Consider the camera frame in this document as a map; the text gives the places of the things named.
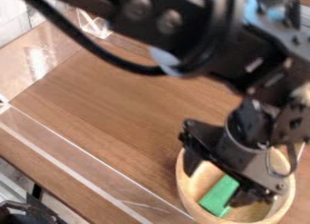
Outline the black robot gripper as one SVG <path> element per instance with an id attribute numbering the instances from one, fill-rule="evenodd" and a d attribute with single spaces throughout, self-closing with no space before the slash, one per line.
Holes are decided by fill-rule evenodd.
<path id="1" fill-rule="evenodd" d="M 189 177 L 209 161 L 238 181 L 230 207 L 270 204 L 288 192 L 285 179 L 298 167 L 294 145 L 310 142 L 310 105 L 297 97 L 281 107 L 246 99 L 222 126 L 188 119 L 180 139 Z"/>

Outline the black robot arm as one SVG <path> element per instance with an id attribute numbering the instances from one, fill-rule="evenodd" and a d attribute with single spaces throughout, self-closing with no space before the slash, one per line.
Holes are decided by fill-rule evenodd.
<path id="1" fill-rule="evenodd" d="M 95 56 L 147 76 L 206 75 L 244 98 L 222 126 L 186 120 L 185 172 L 210 161 L 240 183 L 228 205 L 286 194 L 289 174 L 274 169 L 284 147 L 310 143 L 310 34 L 301 0 L 62 0 L 106 18 L 113 30 L 149 44 L 155 65 L 131 63 L 101 47 L 53 5 L 31 0 L 47 19 Z"/>

